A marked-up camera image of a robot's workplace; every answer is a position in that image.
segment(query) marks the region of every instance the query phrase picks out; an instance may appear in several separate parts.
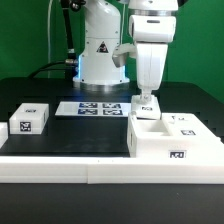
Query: green backdrop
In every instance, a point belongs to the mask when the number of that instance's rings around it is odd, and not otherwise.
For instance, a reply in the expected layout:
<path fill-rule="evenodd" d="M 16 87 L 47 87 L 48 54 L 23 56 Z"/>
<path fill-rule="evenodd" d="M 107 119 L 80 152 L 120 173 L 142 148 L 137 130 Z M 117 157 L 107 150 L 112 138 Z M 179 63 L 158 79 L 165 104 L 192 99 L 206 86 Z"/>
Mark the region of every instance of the green backdrop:
<path fill-rule="evenodd" d="M 122 10 L 116 0 L 109 2 Z M 47 63 L 48 4 L 49 0 L 1 1 L 0 79 L 27 76 Z M 223 0 L 189 0 L 179 9 L 164 80 L 195 83 L 224 102 L 223 13 Z M 80 53 L 84 47 L 84 14 L 83 11 L 70 14 L 74 44 Z M 51 34 L 52 60 L 66 58 L 63 16 L 58 0 L 53 2 Z M 124 41 L 131 41 L 126 33 Z M 128 60 L 127 71 L 135 80 L 135 60 Z"/>

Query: black table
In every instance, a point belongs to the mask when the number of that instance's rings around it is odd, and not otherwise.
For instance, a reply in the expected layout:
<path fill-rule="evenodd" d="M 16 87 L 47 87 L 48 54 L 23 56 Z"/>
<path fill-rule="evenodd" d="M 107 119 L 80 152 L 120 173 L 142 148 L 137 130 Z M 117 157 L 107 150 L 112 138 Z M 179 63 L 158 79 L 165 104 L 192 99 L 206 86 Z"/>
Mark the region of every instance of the black table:
<path fill-rule="evenodd" d="M 9 136 L 1 156 L 129 156 L 126 118 L 54 116 L 60 101 L 130 102 L 130 89 L 108 94 L 75 90 L 60 79 L 0 81 L 0 122 L 21 103 L 49 103 L 41 136 Z M 224 141 L 224 105 L 193 84 L 162 83 L 162 112 L 194 113 Z M 0 184 L 1 223 L 223 223 L 223 185 Z"/>

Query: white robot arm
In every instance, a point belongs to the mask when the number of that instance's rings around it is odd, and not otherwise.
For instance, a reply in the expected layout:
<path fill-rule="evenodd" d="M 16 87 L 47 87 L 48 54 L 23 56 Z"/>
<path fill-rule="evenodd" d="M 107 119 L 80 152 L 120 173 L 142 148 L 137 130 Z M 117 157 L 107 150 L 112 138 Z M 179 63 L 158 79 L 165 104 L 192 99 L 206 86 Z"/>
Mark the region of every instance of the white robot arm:
<path fill-rule="evenodd" d="M 151 94 L 161 84 L 168 43 L 173 41 L 176 18 L 172 13 L 178 10 L 177 0 L 120 0 L 128 4 L 129 34 L 134 45 L 120 45 L 114 51 L 116 66 L 125 63 L 127 53 L 136 58 L 137 83 L 141 95 L 132 97 L 132 111 L 137 117 L 160 119 L 158 101 Z"/>

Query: warning label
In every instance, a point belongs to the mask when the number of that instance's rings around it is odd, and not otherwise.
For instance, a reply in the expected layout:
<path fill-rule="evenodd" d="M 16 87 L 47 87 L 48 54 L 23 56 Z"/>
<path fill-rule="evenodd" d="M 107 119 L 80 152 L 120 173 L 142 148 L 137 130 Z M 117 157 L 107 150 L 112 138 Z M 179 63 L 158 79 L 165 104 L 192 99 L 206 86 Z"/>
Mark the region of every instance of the warning label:
<path fill-rule="evenodd" d="M 97 50 L 98 53 L 109 53 L 105 42 L 103 41 L 100 47 Z"/>

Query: small white box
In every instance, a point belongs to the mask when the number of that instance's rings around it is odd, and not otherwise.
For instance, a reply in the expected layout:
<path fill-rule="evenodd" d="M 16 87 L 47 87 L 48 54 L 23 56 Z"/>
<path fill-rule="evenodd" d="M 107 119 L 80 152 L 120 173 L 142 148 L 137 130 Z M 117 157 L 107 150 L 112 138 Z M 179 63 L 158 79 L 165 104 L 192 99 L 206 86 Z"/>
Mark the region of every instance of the small white box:
<path fill-rule="evenodd" d="M 49 105 L 23 103 L 9 119 L 11 134 L 41 134 L 49 117 Z"/>
<path fill-rule="evenodd" d="M 8 125 L 7 123 L 0 123 L 0 148 L 8 139 Z"/>

